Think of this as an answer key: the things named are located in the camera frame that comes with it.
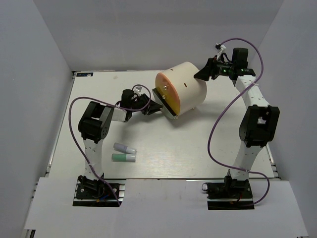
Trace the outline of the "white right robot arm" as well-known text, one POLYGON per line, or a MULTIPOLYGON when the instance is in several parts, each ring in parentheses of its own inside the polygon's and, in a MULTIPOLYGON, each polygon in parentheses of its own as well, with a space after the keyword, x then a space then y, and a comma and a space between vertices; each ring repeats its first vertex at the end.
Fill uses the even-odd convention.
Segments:
POLYGON ((238 181, 249 179, 249 173, 257 155, 272 141, 280 110, 271 106, 262 95, 255 72, 248 67, 248 49, 234 48, 232 59, 224 60, 224 53, 209 58, 206 65, 194 75, 195 79, 209 81, 227 76, 239 91, 246 107, 239 127, 240 148, 227 175, 233 180, 224 184, 224 193, 231 198, 241 193, 238 181))

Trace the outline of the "cream round drawer organizer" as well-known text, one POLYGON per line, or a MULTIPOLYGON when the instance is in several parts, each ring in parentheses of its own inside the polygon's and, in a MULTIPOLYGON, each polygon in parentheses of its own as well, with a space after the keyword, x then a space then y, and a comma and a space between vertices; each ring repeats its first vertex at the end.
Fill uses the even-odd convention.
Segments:
POLYGON ((194 78, 194 74, 198 71, 198 68, 190 62, 184 62, 162 71, 177 90, 180 99, 180 113, 178 117, 202 104, 206 98, 206 82, 194 78))

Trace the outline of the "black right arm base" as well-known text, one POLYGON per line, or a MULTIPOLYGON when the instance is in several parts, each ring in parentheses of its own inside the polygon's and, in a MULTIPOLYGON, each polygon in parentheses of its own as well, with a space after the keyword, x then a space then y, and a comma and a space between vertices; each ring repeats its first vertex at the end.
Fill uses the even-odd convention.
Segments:
POLYGON ((223 182, 205 182, 202 191, 207 194, 208 209, 253 210, 255 208, 249 181, 226 176, 223 182))

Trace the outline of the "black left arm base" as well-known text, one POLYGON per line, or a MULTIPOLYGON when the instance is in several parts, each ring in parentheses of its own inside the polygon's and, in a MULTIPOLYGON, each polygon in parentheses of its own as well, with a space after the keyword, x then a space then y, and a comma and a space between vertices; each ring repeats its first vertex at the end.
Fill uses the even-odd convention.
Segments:
POLYGON ((107 182, 111 186, 112 191, 102 181, 94 181, 91 184, 86 182, 85 184, 82 184, 78 180, 72 206, 118 208, 120 205, 113 194, 115 193, 119 203, 122 203, 125 193, 126 180, 111 179, 107 182))

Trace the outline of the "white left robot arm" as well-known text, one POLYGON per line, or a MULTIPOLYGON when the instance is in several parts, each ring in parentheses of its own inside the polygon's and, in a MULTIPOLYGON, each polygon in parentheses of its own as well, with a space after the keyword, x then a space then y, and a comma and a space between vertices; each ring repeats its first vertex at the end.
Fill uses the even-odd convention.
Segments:
POLYGON ((101 197, 105 191, 105 186, 97 180, 104 177, 102 144, 108 134, 111 122, 128 122, 133 112, 141 112, 148 116, 161 109, 162 105, 150 99, 146 94, 138 93, 136 89, 123 90, 118 106, 89 102, 79 121, 78 130, 85 146, 84 176, 93 180, 89 183, 87 191, 94 198, 101 197))

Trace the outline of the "yellow organizer drawer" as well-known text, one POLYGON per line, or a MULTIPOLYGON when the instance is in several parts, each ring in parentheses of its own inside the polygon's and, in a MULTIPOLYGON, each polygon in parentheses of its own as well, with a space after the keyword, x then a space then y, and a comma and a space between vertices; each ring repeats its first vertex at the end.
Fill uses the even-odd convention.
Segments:
POLYGON ((169 107, 174 111, 175 114, 178 115, 180 113, 180 99, 177 94, 166 95, 165 101, 167 102, 169 107))

